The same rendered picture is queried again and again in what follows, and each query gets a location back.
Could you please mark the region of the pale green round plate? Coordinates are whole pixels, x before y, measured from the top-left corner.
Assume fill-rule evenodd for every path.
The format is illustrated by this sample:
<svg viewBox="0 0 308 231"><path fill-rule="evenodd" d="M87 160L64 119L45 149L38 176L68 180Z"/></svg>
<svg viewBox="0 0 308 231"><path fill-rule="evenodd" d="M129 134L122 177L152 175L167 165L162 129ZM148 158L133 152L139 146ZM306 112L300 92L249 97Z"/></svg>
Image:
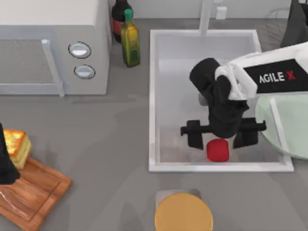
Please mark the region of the pale green round plate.
<svg viewBox="0 0 308 231"><path fill-rule="evenodd" d="M288 151L280 143L270 100L274 99L284 131ZM308 160L308 94L261 96L255 107L255 118L266 122L263 137L274 148L293 158Z"/></svg>

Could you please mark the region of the yellow round container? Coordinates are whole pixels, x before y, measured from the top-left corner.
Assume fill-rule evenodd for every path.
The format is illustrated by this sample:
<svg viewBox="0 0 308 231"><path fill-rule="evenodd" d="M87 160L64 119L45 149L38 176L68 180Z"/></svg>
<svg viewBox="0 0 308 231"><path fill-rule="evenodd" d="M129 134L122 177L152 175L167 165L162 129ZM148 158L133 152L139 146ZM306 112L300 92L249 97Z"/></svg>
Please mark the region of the yellow round container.
<svg viewBox="0 0 308 231"><path fill-rule="evenodd" d="M213 231L209 206L199 197L173 193L158 204L154 214L155 231Z"/></svg>

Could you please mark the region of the large microwave knob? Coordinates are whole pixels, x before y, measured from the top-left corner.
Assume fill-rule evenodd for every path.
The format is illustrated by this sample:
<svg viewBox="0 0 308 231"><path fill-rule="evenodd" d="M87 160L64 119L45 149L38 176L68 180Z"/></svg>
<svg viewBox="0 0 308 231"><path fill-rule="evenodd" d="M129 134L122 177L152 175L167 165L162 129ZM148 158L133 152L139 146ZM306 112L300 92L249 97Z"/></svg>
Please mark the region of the large microwave knob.
<svg viewBox="0 0 308 231"><path fill-rule="evenodd" d="M76 42L68 47L69 53L77 59L86 59L91 55L91 48L84 42Z"/></svg>

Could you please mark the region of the dark grey angular object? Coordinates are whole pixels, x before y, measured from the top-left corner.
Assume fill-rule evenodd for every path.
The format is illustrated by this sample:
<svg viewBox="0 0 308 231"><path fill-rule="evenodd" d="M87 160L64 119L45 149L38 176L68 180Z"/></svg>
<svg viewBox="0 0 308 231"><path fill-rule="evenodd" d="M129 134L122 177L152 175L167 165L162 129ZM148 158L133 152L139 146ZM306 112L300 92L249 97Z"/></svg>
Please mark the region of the dark grey angular object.
<svg viewBox="0 0 308 231"><path fill-rule="evenodd" d="M292 0L280 48L308 41L308 3Z"/></svg>

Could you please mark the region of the small microwave knob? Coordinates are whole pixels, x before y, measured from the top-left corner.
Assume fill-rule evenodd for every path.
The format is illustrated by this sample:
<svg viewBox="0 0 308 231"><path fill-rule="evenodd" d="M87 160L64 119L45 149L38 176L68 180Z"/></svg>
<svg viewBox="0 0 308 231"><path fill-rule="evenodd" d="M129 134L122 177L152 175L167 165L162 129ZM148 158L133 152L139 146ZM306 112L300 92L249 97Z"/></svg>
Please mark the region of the small microwave knob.
<svg viewBox="0 0 308 231"><path fill-rule="evenodd" d="M91 79L95 76L95 70L90 65L80 65L74 68L74 74L80 79Z"/></svg>

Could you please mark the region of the white sink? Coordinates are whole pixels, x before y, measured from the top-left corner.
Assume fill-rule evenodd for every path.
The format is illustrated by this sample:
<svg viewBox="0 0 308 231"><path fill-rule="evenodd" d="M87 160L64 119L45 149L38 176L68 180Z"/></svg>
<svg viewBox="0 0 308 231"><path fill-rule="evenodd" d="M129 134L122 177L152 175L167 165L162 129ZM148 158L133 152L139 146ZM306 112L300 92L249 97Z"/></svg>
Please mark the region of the white sink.
<svg viewBox="0 0 308 231"><path fill-rule="evenodd" d="M205 150L191 149L180 128L188 120L207 124L207 108L201 106L189 73L202 59L213 57L221 64L239 56L260 52L254 29L151 30L150 32L150 172L293 172L288 156L264 138L255 146L229 148L226 162L211 162Z"/></svg>

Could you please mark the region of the pale microwave oven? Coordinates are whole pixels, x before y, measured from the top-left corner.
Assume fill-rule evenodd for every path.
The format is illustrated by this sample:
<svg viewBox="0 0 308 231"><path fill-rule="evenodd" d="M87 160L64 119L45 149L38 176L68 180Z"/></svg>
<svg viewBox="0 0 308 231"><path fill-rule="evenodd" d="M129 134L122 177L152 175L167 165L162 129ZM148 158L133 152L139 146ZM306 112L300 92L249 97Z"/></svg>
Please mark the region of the pale microwave oven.
<svg viewBox="0 0 308 231"><path fill-rule="evenodd" d="M41 40L48 39L66 95L104 95L112 45L109 0L0 0L0 95L59 95ZM84 42L86 59L68 47ZM90 65L91 79L74 68Z"/></svg>

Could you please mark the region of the toasted bread slice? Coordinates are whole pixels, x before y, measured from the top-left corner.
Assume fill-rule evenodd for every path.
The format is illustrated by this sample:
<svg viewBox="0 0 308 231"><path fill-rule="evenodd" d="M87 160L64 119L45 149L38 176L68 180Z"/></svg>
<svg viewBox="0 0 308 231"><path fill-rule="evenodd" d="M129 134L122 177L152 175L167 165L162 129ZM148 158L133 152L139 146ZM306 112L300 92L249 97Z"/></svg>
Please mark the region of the toasted bread slice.
<svg viewBox="0 0 308 231"><path fill-rule="evenodd" d="M18 170L24 165L31 151L31 141L25 131L4 129L5 143L9 157Z"/></svg>

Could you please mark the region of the green oil bottle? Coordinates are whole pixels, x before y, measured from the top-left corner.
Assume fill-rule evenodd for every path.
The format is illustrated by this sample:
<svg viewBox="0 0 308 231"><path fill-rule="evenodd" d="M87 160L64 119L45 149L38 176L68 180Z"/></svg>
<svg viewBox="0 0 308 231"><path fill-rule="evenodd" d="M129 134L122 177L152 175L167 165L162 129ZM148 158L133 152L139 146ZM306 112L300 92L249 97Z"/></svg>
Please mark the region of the green oil bottle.
<svg viewBox="0 0 308 231"><path fill-rule="evenodd" d="M124 10L125 21L121 26L123 60L127 67L140 64L139 30L133 22L133 10Z"/></svg>

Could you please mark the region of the dark bottle with red label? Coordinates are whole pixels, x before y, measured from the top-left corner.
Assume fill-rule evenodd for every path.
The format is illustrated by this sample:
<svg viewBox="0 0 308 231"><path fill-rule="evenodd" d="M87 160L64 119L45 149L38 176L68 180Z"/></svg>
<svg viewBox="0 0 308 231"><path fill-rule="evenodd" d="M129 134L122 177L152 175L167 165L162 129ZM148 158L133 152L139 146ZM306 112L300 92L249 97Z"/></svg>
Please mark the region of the dark bottle with red label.
<svg viewBox="0 0 308 231"><path fill-rule="evenodd" d="M111 9L113 35L118 43L121 43L120 29L125 21L124 10L126 9L132 9L128 0L115 0L115 4Z"/></svg>

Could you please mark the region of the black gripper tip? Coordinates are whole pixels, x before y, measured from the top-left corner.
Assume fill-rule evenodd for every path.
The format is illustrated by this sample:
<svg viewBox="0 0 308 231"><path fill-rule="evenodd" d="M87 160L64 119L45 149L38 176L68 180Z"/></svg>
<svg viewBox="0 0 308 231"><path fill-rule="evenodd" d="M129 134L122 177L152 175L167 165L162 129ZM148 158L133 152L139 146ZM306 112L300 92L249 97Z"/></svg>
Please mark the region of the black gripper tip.
<svg viewBox="0 0 308 231"><path fill-rule="evenodd" d="M0 123L0 185L12 185L16 180L20 179L20 173L11 161Z"/></svg>

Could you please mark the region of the wooden cutting board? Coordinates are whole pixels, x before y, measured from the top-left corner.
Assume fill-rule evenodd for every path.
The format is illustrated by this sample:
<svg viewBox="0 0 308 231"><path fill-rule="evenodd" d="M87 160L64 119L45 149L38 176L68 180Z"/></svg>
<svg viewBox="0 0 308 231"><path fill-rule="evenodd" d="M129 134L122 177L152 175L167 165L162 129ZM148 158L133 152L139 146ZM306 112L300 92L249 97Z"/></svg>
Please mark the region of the wooden cutting board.
<svg viewBox="0 0 308 231"><path fill-rule="evenodd" d="M33 158L19 172L13 185L0 185L0 215L24 231L39 231L72 180Z"/></svg>

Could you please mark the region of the tall white tap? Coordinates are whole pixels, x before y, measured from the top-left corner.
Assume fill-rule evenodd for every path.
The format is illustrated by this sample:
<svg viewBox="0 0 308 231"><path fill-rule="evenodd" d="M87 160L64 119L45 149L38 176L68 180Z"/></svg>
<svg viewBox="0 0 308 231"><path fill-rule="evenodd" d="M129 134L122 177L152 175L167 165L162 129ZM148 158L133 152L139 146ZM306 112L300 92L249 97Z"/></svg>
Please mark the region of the tall white tap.
<svg viewBox="0 0 308 231"><path fill-rule="evenodd" d="M201 5L201 15L200 15L200 22L199 22L199 32L201 36L206 36L211 8L214 0L202 0Z"/></svg>

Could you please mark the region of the red cup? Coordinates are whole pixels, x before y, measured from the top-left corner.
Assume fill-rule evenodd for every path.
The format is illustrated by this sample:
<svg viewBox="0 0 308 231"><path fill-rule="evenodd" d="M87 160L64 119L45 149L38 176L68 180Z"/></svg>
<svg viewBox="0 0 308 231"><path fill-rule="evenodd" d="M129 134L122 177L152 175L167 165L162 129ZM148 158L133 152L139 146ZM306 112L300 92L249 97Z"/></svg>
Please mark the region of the red cup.
<svg viewBox="0 0 308 231"><path fill-rule="evenodd" d="M229 160L229 143L225 139L213 139L206 145L206 155L211 162L227 162Z"/></svg>

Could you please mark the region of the small white tap lever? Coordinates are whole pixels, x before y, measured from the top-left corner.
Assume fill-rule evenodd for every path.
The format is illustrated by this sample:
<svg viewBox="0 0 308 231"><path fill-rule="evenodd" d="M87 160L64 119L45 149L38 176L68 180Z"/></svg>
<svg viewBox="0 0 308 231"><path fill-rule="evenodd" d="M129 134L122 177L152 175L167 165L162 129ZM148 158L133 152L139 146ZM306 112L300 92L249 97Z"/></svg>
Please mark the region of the small white tap lever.
<svg viewBox="0 0 308 231"><path fill-rule="evenodd" d="M227 7L217 7L216 20L224 20L227 18Z"/></svg>

